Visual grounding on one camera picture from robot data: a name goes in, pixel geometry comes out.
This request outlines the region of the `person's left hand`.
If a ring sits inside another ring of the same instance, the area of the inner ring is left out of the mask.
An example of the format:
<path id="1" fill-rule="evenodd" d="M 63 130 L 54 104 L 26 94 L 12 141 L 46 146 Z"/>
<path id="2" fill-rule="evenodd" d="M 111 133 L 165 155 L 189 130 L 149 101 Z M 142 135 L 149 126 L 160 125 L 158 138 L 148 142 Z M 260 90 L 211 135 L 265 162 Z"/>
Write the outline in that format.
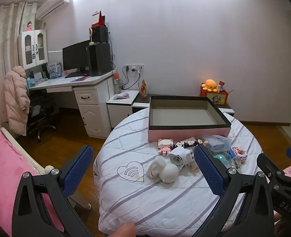
<path id="1" fill-rule="evenodd" d="M 115 232 L 113 232 L 109 237 L 135 237 L 136 228 L 133 223 L 126 223 L 121 225 Z"/>

